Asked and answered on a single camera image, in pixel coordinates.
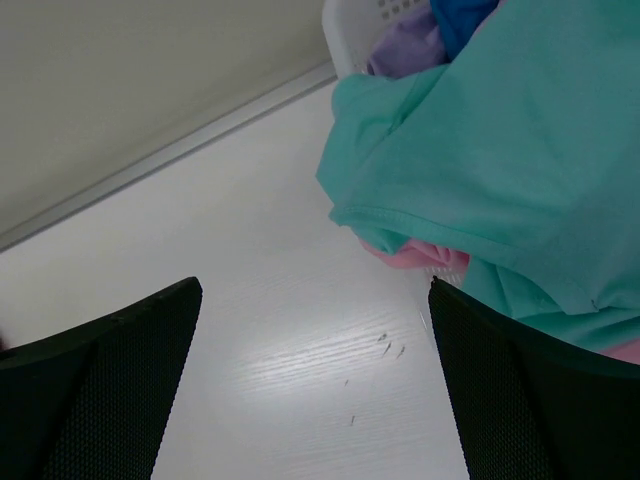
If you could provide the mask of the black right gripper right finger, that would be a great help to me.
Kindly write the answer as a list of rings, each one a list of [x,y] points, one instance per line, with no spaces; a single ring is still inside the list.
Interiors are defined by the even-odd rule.
[[[434,278],[437,350],[472,479],[636,479],[639,368]]]

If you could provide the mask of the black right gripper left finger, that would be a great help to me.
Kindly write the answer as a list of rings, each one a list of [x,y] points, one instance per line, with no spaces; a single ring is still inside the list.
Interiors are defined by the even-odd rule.
[[[2,478],[150,478],[201,303],[190,277],[2,352]]]

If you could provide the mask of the teal t shirt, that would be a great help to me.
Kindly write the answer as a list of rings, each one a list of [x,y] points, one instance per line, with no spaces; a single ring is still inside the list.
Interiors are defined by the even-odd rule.
[[[342,79],[317,170],[378,251],[466,253],[465,293],[569,343],[639,336],[639,5],[508,1],[449,64]]]

